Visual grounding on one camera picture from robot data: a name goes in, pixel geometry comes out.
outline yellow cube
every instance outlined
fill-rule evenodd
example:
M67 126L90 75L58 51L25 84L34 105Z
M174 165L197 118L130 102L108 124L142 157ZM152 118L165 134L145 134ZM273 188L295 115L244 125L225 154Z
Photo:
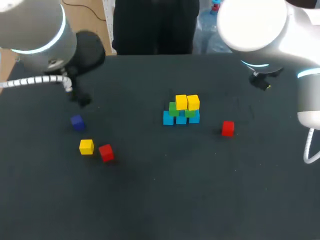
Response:
M188 110L195 111L200 108L200 100L198 95L190 95L187 97L188 99Z
M94 147L94 141L86 139L81 140L79 149L82 155L92 155L94 154Z
M187 110L187 107L188 107L187 95L176 95L175 107L178 111Z

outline green cube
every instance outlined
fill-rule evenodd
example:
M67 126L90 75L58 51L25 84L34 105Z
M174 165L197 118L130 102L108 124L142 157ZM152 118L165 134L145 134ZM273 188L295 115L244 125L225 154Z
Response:
M196 116L196 111L185 110L184 115L186 118L194 118Z
M176 102L172 101L169 103L169 115L171 117L179 117L179 111L176 107Z

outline black wire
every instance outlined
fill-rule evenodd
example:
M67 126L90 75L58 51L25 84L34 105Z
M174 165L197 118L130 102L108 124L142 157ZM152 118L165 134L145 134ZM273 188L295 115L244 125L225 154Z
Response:
M62 0L62 2L63 2L65 5L68 5L68 6L85 7L85 8L87 8L87 9L89 9L91 12L93 12L93 14L96 16L97 19L99 19L100 21L106 22L105 19L102 19L102 18L98 17L98 15L95 13L95 11L93 11L90 7L88 7L88 6L86 6L86 5L81 5L81 4L69 4L69 3L66 3L65 0Z

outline white coiled cable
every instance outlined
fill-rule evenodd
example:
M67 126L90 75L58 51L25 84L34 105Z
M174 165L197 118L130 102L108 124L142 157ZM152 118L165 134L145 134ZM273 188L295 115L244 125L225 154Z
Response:
M306 164L312 164L313 162L320 159L320 151L318 151L313 157L309 158L309 151L310 151L310 146L312 142L312 137L314 135L314 131L315 130L313 128L310 128L308 137L306 138L304 154L303 154L303 160Z
M34 76L34 77L0 82L0 88L13 88L13 87L24 86L24 85L53 83L53 82L62 83L67 93L73 90L71 79L67 76L61 76L61 75Z

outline bottle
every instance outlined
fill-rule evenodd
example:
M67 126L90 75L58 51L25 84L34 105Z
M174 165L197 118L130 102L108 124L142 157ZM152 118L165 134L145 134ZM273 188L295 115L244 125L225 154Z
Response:
M211 0L211 6L205 8L197 18L193 41L193 53L231 53L230 49L221 39L217 29L218 11L221 0Z

